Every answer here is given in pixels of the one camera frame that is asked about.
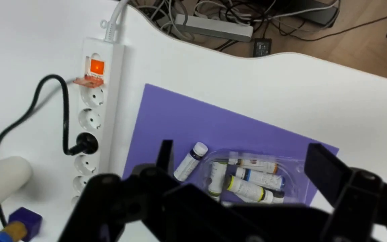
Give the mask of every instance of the clear plastic bag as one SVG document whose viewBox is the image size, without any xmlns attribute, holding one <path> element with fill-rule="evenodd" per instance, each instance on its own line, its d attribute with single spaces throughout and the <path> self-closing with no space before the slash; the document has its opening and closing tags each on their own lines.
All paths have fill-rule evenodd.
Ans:
<svg viewBox="0 0 387 242">
<path fill-rule="evenodd" d="M 279 183 L 277 183 L 277 186 L 274 185 L 274 187 L 270 186 L 271 189 L 267 186 L 260 186 L 264 189 L 264 194 L 262 195 L 263 198 L 259 198 L 260 195 L 259 194 L 258 195 L 259 199 L 252 199 L 252 197 L 250 199 L 243 198 L 243 197 L 240 198 L 238 193 L 228 191 L 229 189 L 228 186 L 231 186 L 228 185 L 231 183 L 231 177 L 235 177 L 236 168 L 239 168 L 240 166 L 247 167 L 247 170 L 250 168 L 251 171 L 255 171 L 256 172 L 255 179 L 259 178 L 258 172 L 263 172 L 264 177 L 268 177 L 268 175 L 281 177 L 283 181 L 281 191 L 278 191 Z M 229 203 L 243 203 L 243 202 L 260 203 L 260 199 L 264 203 L 272 203 L 267 199 L 267 195 L 268 195 L 267 191 L 271 191 L 275 195 L 275 203 L 281 203 L 283 201 L 283 203 L 309 205 L 317 191 L 315 187 L 310 183 L 310 181 L 303 174 L 303 160 L 297 160 L 291 158 L 279 158 L 279 156 L 272 156 L 272 155 L 258 155 L 252 152 L 239 152 L 239 151 L 238 152 L 219 151 L 219 152 L 209 154 L 201 162 L 199 167 L 199 172 L 196 174 L 196 178 L 195 178 L 195 183 L 197 187 L 204 190 L 216 201 L 229 202 Z"/>
</svg>

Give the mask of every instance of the white cap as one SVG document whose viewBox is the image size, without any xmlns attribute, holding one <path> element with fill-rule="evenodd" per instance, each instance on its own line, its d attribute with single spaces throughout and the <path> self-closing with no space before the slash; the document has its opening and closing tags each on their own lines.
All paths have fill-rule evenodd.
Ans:
<svg viewBox="0 0 387 242">
<path fill-rule="evenodd" d="M 238 152 L 229 152 L 228 164 L 235 166 L 238 163 Z"/>
<path fill-rule="evenodd" d="M 271 205 L 272 199 L 274 199 L 274 194 L 271 191 L 263 190 L 263 199 L 260 201 L 260 203 L 267 203 Z"/>
<path fill-rule="evenodd" d="M 223 205 L 224 207 L 231 207 L 234 203 L 221 201 L 220 205 Z"/>
<path fill-rule="evenodd" d="M 193 152 L 197 156 L 205 156 L 205 154 L 208 152 L 208 147 L 204 143 L 196 143 L 193 147 Z"/>
<path fill-rule="evenodd" d="M 236 168 L 235 171 L 235 177 L 243 179 L 246 175 L 246 170 L 244 168 Z"/>
<path fill-rule="evenodd" d="M 285 203 L 285 193 L 274 191 L 272 193 L 272 203 Z"/>
<path fill-rule="evenodd" d="M 220 197 L 209 195 L 209 198 L 212 198 L 215 202 L 220 201 Z"/>
</svg>

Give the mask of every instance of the power outlet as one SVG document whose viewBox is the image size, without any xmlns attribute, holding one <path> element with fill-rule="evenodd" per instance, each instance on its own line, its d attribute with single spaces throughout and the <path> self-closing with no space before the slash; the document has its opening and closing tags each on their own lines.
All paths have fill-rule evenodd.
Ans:
<svg viewBox="0 0 387 242">
<path fill-rule="evenodd" d="M 110 172 L 110 150 L 113 142 L 113 127 L 117 113 L 122 70 L 122 46 L 98 39 L 84 39 L 80 77 L 102 81 L 98 88 L 72 85 L 71 111 L 72 120 L 70 138 L 71 146 L 80 133 L 90 133 L 98 142 L 98 151 L 80 154 L 74 158 L 76 175 L 72 178 L 75 202 L 87 181 L 103 172 Z"/>
</svg>

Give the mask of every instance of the plug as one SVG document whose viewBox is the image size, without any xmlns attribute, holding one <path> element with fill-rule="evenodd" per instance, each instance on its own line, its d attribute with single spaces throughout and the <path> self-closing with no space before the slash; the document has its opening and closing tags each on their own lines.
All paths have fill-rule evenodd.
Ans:
<svg viewBox="0 0 387 242">
<path fill-rule="evenodd" d="M 0 232 L 0 242 L 31 241 L 41 228 L 41 215 L 20 207 L 8 218 L 8 225 Z"/>
<path fill-rule="evenodd" d="M 80 133 L 76 136 L 76 146 L 74 146 L 68 152 L 75 156 L 80 152 L 91 155 L 98 151 L 98 140 L 90 133 Z"/>
</svg>

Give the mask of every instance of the bottle cap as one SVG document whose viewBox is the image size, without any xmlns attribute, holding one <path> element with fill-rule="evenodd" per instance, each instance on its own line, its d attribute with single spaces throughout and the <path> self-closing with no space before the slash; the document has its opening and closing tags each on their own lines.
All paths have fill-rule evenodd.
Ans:
<svg viewBox="0 0 387 242">
<path fill-rule="evenodd" d="M 274 198 L 285 198 L 283 191 L 272 191 Z"/>
<path fill-rule="evenodd" d="M 272 203 L 285 203 L 285 193 L 283 191 L 272 191 Z"/>
<path fill-rule="evenodd" d="M 219 195 L 217 197 L 216 195 L 209 195 L 209 198 L 212 198 L 217 203 L 220 202 L 220 197 Z"/>
<path fill-rule="evenodd" d="M 205 156 L 205 154 L 208 152 L 208 147 L 204 143 L 196 143 L 193 147 L 193 152 L 197 156 Z"/>
<path fill-rule="evenodd" d="M 228 164 L 235 166 L 238 163 L 238 154 L 229 152 Z"/>
<path fill-rule="evenodd" d="M 274 202 L 274 194 L 268 190 L 263 190 L 263 199 L 260 203 L 271 205 Z"/>
<path fill-rule="evenodd" d="M 243 179 L 246 175 L 246 170 L 244 168 L 236 168 L 235 171 L 235 177 Z"/>
</svg>

